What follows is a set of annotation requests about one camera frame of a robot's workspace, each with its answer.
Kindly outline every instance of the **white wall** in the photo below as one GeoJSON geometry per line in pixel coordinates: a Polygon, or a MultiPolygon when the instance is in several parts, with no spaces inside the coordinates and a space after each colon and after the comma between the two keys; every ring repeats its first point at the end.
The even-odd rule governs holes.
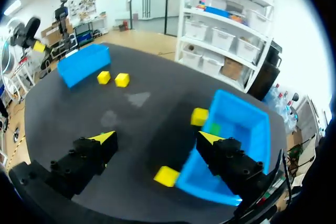
{"type": "Polygon", "coordinates": [[[308,0],[275,0],[273,36],[283,53],[276,82],[307,93],[319,106],[329,104],[333,70],[321,21],[308,0]]]}
{"type": "MultiPolygon", "coordinates": [[[[60,6],[60,0],[35,0],[26,5],[15,14],[23,22],[27,23],[32,16],[41,19],[41,25],[36,33],[40,37],[40,32],[51,25],[54,19],[54,11],[60,6]]],[[[114,9],[112,0],[96,0],[97,15],[101,12],[107,12],[107,21],[109,29],[114,25],[114,9]]]]}

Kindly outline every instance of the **cardboard box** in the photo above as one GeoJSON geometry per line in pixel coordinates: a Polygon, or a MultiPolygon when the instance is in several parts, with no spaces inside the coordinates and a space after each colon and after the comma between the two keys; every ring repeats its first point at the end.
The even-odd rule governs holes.
{"type": "Polygon", "coordinates": [[[222,67],[222,74],[236,81],[240,77],[242,69],[243,65],[239,62],[225,58],[225,64],[222,67]]]}
{"type": "MultiPolygon", "coordinates": [[[[46,38],[49,42],[49,45],[52,46],[53,44],[62,40],[62,34],[58,29],[59,22],[52,23],[47,29],[41,31],[41,37],[46,38]]],[[[66,19],[66,27],[68,29],[68,33],[72,34],[74,31],[72,24],[70,24],[69,19],[66,19]]]]}

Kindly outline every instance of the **cable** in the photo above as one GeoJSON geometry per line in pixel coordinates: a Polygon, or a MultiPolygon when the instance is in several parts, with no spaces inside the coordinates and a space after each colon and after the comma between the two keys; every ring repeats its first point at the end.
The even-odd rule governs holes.
{"type": "Polygon", "coordinates": [[[165,53],[163,53],[163,52],[159,52],[157,55],[168,55],[168,54],[172,54],[172,53],[174,53],[174,52],[165,52],[165,53]]]}
{"type": "Polygon", "coordinates": [[[288,206],[289,206],[290,203],[291,203],[291,201],[292,201],[292,189],[290,187],[288,170],[287,170],[287,163],[286,163],[286,157],[285,157],[284,153],[282,153],[282,163],[283,163],[283,169],[285,170],[286,183],[287,183],[287,187],[288,187],[288,194],[289,194],[288,206]]]}
{"type": "Polygon", "coordinates": [[[24,110],[24,109],[25,109],[25,107],[23,106],[23,108],[21,108],[21,109],[19,109],[18,111],[16,111],[16,112],[13,114],[13,116],[15,116],[19,111],[24,110]]]}

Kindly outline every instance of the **white shelving unit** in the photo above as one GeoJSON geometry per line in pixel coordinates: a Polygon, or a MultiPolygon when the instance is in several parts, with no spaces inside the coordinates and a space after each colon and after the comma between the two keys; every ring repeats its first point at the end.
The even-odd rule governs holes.
{"type": "MultiPolygon", "coordinates": [[[[252,2],[252,3],[258,5],[260,8],[270,7],[270,10],[268,11],[268,17],[270,17],[274,12],[274,4],[271,0],[244,0],[244,1],[252,2]]],[[[236,89],[238,89],[238,90],[240,90],[244,93],[248,92],[248,90],[252,86],[253,82],[255,81],[256,77],[258,76],[262,65],[264,64],[267,52],[268,52],[270,44],[272,42],[272,37],[271,37],[270,33],[262,34],[262,33],[259,33],[256,30],[254,30],[254,29],[252,29],[252,28],[250,28],[246,25],[243,25],[239,22],[236,22],[232,19],[229,19],[229,18],[226,18],[226,17],[223,17],[223,16],[219,16],[219,15],[216,15],[216,14],[204,12],[202,10],[198,10],[198,9],[195,9],[195,8],[185,8],[185,0],[181,0],[181,2],[180,2],[180,17],[179,17],[178,24],[179,24],[178,25],[179,26],[178,27],[179,31],[178,31],[178,34],[177,34],[175,61],[183,64],[183,61],[181,59],[182,49],[187,44],[195,45],[195,46],[204,48],[206,50],[215,52],[217,54],[223,55],[223,57],[225,57],[225,58],[230,58],[232,60],[235,60],[235,61],[241,63],[242,65],[246,66],[247,68],[251,69],[248,80],[245,84],[243,84],[241,82],[241,79],[235,81],[235,80],[233,80],[233,79],[231,79],[227,76],[224,76],[221,73],[214,74],[214,75],[212,75],[212,77],[215,78],[215,79],[218,79],[222,82],[225,82],[225,83],[235,87],[236,89]],[[210,43],[208,43],[206,41],[200,41],[200,40],[196,40],[196,39],[188,38],[188,37],[184,36],[183,28],[184,28],[185,16],[210,18],[212,20],[220,22],[222,27],[233,26],[233,27],[235,27],[235,29],[241,30],[244,33],[250,34],[251,36],[260,39],[263,42],[263,47],[261,48],[261,51],[260,51],[260,54],[259,54],[259,59],[258,59],[257,63],[249,62],[249,61],[237,56],[236,52],[233,51],[233,50],[226,51],[226,50],[217,48],[217,47],[211,45],[210,43]]],[[[199,71],[199,72],[203,72],[202,71],[202,66],[198,66],[198,68],[196,68],[195,70],[199,71]]]]}

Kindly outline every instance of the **blue box on shelf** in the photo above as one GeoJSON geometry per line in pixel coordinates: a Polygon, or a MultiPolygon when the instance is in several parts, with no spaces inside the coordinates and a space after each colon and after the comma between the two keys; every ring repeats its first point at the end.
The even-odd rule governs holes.
{"type": "MultiPolygon", "coordinates": [[[[268,173],[270,160],[270,127],[268,115],[257,107],[223,90],[217,90],[209,116],[202,131],[218,136],[233,137],[242,143],[242,149],[255,161],[264,163],[268,173]]],[[[238,206],[241,199],[234,195],[219,176],[213,176],[196,147],[184,164],[176,186],[196,197],[221,204],[238,206]]]]}
{"type": "Polygon", "coordinates": [[[104,45],[92,44],[61,60],[57,69],[66,85],[71,88],[110,63],[109,48],[104,45]]]}
{"type": "Polygon", "coordinates": [[[227,12],[225,10],[215,8],[215,7],[211,7],[211,6],[205,6],[205,11],[207,13],[213,13],[213,14],[223,16],[223,17],[226,17],[226,18],[229,18],[229,16],[230,16],[229,12],[227,12]]]}

